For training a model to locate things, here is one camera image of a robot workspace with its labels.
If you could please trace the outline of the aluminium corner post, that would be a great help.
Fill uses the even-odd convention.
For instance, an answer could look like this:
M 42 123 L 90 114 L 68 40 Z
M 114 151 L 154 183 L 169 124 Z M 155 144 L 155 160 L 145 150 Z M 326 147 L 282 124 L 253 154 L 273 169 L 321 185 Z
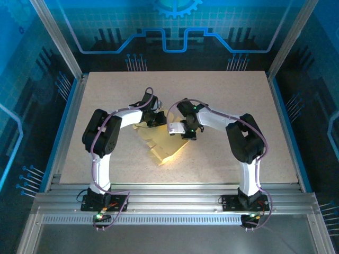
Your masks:
M 82 80 L 83 72 L 44 0 L 29 1 L 74 77 Z
M 268 71 L 268 81 L 273 81 L 287 55 L 292 49 L 297 38 L 300 36 L 304 26 L 306 25 L 309 17 L 311 16 L 314 8 L 316 7 L 319 0 L 305 0 L 302 8 L 300 9 L 297 17 L 295 18 L 281 48 L 276 54 Z

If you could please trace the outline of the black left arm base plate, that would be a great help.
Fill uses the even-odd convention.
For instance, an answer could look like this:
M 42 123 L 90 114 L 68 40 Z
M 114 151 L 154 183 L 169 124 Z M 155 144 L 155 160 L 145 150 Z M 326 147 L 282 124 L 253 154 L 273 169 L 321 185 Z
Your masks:
M 126 195 L 111 195 L 104 197 L 94 197 L 84 195 L 81 201 L 81 211 L 85 212 L 100 212 L 106 208 L 107 212 L 118 212 L 126 200 Z M 127 204 L 123 206 L 122 211 L 127 210 Z

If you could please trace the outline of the wide aluminium frame rail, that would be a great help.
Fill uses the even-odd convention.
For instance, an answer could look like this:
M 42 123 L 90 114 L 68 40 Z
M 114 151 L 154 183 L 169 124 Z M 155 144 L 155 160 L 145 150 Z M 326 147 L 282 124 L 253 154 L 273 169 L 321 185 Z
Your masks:
M 77 194 L 80 184 L 53 183 L 46 193 L 38 193 L 31 213 L 76 214 L 80 212 Z M 274 215 L 319 214 L 314 193 L 304 193 L 298 184 L 266 184 Z M 221 195 L 237 194 L 236 185 L 227 184 L 114 184 L 114 191 L 128 191 L 127 212 L 144 214 L 221 213 Z

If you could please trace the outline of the grey metal panel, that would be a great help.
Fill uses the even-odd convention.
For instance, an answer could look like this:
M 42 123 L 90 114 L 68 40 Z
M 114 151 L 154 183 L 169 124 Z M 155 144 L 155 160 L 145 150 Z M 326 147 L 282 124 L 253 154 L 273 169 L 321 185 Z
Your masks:
M 273 231 L 238 226 L 45 225 L 34 254 L 318 254 L 301 221 L 273 222 Z

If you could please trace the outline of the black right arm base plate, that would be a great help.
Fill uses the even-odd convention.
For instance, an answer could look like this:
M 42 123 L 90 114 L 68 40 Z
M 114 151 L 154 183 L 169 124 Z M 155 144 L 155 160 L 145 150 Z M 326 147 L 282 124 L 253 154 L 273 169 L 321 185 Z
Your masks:
M 268 212 L 270 210 L 269 201 L 266 195 L 260 196 L 248 208 L 245 208 L 238 200 L 237 195 L 221 195 L 218 203 L 224 212 Z

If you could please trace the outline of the yellow paper box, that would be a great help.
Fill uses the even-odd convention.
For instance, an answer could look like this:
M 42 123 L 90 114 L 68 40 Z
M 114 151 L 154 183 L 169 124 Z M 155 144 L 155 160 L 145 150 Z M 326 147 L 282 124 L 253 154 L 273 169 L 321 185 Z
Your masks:
M 167 124 L 149 128 L 145 122 L 140 122 L 132 127 L 149 146 L 148 155 L 159 166 L 170 161 L 188 143 L 180 134 L 170 135 Z

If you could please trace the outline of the black board with LEDs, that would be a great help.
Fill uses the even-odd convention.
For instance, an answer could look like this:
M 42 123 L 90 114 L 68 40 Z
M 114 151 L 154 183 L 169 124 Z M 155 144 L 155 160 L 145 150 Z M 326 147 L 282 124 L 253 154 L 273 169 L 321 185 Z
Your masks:
M 107 214 L 98 213 L 93 216 L 94 223 L 109 223 L 111 222 L 111 220 L 112 220 L 111 215 L 107 215 Z
M 260 220 L 261 215 L 258 213 L 252 213 L 252 214 L 248 214 L 248 215 L 241 215 L 241 222 L 242 224 L 246 224 L 246 223 L 255 223 L 258 224 L 259 220 Z

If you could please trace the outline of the aluminium side rail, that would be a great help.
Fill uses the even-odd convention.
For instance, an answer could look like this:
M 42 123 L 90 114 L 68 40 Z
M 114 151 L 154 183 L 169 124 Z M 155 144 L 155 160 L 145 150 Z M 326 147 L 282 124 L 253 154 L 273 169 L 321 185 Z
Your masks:
M 273 163 L 276 183 L 299 184 L 302 192 L 311 192 L 305 165 L 275 79 L 268 79 L 274 112 L 274 131 L 269 136 L 269 161 Z
M 89 74 L 75 80 L 60 121 L 39 192 L 49 191 L 53 177 L 62 172 Z

